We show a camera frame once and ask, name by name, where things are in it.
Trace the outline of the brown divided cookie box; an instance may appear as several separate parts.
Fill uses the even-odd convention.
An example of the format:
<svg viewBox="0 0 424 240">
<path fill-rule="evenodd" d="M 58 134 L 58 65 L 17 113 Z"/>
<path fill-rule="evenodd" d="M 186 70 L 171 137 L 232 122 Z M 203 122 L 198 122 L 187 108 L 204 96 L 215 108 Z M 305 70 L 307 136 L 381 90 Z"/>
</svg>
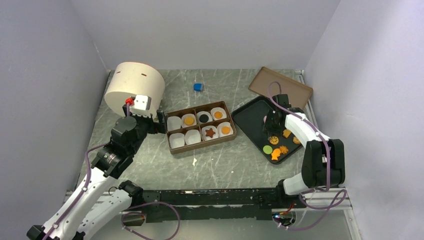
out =
<svg viewBox="0 0 424 240">
<path fill-rule="evenodd" d="M 199 119 L 197 117 L 197 112 L 207 111 L 207 112 L 211 113 L 211 109 L 215 108 L 215 107 L 221 107 L 221 108 L 225 109 L 227 118 L 220 119 L 220 120 L 213 120 L 213 121 L 208 122 L 208 123 L 199 123 Z M 168 117 L 171 117 L 171 116 L 178 116 L 178 117 L 182 118 L 182 116 L 185 115 L 185 114 L 194 114 L 196 116 L 197 124 L 193 125 L 193 126 L 189 126 L 189 127 L 184 127 L 184 128 L 181 127 L 180 129 L 173 130 L 173 131 L 167 130 L 166 137 L 167 137 L 167 141 L 168 141 L 169 151 L 173 155 L 179 154 L 179 153 L 184 153 L 184 152 L 187 152 L 187 151 L 196 150 L 196 149 L 199 149 L 199 148 L 209 147 L 209 146 L 224 143 L 224 142 L 229 142 L 229 141 L 232 141 L 236 138 L 237 130 L 236 130 L 235 125 L 233 123 L 233 120 L 230 116 L 230 112 L 227 108 L 227 105 L 224 101 L 217 101 L 217 102 L 207 103 L 207 104 L 204 104 L 204 105 L 199 105 L 199 106 L 194 106 L 194 107 L 189 107 L 189 108 L 186 108 L 186 109 L 181 109 L 181 110 L 169 112 L 169 113 L 166 114 L 166 120 L 167 120 Z M 223 123 L 223 122 L 230 122 L 230 124 L 231 124 L 231 126 L 234 130 L 234 134 L 229 135 L 229 136 L 224 136 L 224 137 L 218 137 L 218 138 L 215 138 L 215 139 L 212 139 L 212 140 L 205 141 L 204 138 L 203 138 L 201 129 L 203 127 L 206 127 L 206 126 L 215 126 L 217 128 L 217 126 L 220 123 Z M 201 134 L 201 142 L 193 144 L 193 145 L 186 145 L 185 144 L 185 146 L 183 146 L 183 147 L 171 149 L 170 143 L 169 143 L 169 136 L 171 134 L 175 134 L 175 133 L 183 133 L 185 135 L 188 130 L 198 130 Z"/>
</svg>

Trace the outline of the brown star cookie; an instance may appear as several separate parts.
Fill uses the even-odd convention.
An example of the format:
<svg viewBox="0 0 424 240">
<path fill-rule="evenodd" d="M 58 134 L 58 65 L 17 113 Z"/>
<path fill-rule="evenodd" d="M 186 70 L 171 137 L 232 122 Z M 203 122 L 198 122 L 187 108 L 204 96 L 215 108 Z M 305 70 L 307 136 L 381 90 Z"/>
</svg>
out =
<svg viewBox="0 0 424 240">
<path fill-rule="evenodd" d="M 216 134 L 216 132 L 214 131 L 214 129 L 213 128 L 209 128 L 209 129 L 206 129 L 205 130 L 205 136 L 206 137 L 209 137 L 209 138 L 213 138 L 214 137 L 214 135 Z"/>
</svg>

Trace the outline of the square orange cookie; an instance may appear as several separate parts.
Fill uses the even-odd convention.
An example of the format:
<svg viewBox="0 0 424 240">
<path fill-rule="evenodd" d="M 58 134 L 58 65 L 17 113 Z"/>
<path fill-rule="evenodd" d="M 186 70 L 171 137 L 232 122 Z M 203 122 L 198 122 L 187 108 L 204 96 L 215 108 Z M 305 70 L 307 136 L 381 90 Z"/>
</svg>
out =
<svg viewBox="0 0 424 240">
<path fill-rule="evenodd" d="M 285 129 L 282 133 L 282 136 L 287 139 L 291 134 L 292 132 L 290 130 Z"/>
</svg>

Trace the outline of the brown box lid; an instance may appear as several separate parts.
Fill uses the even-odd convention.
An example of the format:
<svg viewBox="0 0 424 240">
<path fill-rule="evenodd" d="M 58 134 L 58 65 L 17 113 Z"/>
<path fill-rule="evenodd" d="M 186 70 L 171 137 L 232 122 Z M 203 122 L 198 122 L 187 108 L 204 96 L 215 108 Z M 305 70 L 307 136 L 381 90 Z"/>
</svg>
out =
<svg viewBox="0 0 424 240">
<path fill-rule="evenodd" d="M 258 71 L 248 89 L 267 98 L 270 95 L 275 96 L 280 93 L 276 83 L 271 85 L 270 95 L 268 94 L 268 88 L 272 82 L 280 84 L 281 93 L 288 95 L 289 103 L 294 108 L 304 109 L 313 93 L 311 87 L 267 67 L 262 67 Z"/>
</svg>

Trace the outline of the black sandwich cookie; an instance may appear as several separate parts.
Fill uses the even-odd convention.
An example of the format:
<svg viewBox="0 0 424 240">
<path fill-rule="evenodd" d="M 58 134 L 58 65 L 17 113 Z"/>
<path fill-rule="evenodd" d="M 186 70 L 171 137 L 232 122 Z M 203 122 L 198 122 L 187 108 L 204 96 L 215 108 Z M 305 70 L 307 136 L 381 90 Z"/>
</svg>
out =
<svg viewBox="0 0 424 240">
<path fill-rule="evenodd" d="M 207 114 L 201 114 L 198 118 L 199 118 L 199 122 L 202 124 L 209 122 L 209 119 L 210 119 Z"/>
</svg>

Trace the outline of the orange swirl cookie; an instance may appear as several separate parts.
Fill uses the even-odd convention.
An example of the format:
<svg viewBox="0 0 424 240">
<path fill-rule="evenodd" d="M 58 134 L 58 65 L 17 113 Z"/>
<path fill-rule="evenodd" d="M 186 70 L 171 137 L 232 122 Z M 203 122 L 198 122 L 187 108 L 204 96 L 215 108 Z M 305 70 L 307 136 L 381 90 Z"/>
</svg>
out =
<svg viewBox="0 0 424 240">
<path fill-rule="evenodd" d="M 219 120 L 223 117 L 223 113 L 221 111 L 215 111 L 213 116 L 216 120 Z"/>
</svg>

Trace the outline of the small round orange cookie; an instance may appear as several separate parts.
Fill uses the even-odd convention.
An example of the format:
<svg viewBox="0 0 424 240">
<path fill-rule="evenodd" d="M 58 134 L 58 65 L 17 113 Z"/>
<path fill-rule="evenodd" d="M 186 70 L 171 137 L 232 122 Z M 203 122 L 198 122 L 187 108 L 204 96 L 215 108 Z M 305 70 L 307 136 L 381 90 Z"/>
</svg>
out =
<svg viewBox="0 0 424 240">
<path fill-rule="evenodd" d="M 229 127 L 229 126 L 223 126 L 223 127 L 221 128 L 221 133 L 222 133 L 223 135 L 229 135 L 229 134 L 231 133 L 231 131 L 232 131 L 232 128 L 231 128 L 231 127 Z"/>
</svg>

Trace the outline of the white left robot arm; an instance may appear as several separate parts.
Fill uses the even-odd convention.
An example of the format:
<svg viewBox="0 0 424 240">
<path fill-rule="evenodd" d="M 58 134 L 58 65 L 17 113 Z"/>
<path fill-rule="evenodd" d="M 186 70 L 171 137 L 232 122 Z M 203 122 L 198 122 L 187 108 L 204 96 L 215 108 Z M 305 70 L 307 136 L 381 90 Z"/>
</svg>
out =
<svg viewBox="0 0 424 240">
<path fill-rule="evenodd" d="M 142 206 L 143 189 L 129 180 L 105 202 L 94 206 L 133 162 L 147 135 L 167 131 L 162 110 L 157 110 L 156 116 L 142 116 L 128 105 L 122 109 L 127 114 L 115 122 L 109 142 L 95 147 L 93 161 L 85 158 L 88 169 L 80 185 L 49 220 L 28 230 L 30 240 L 89 240 L 119 212 Z"/>
</svg>

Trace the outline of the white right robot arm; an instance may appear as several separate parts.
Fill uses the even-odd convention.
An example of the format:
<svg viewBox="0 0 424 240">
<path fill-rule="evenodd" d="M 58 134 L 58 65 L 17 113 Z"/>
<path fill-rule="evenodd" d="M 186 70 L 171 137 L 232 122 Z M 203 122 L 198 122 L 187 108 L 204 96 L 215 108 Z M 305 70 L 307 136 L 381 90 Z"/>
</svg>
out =
<svg viewBox="0 0 424 240">
<path fill-rule="evenodd" d="M 281 137 L 288 130 L 305 150 L 300 173 L 282 181 L 283 189 L 274 195 L 276 204 L 286 208 L 294 201 L 294 195 L 315 188 L 328 190 L 344 183 L 343 142 L 318 130 L 304 113 L 291 107 L 286 94 L 274 95 L 270 101 L 275 107 L 268 111 L 263 131 L 272 138 Z"/>
</svg>

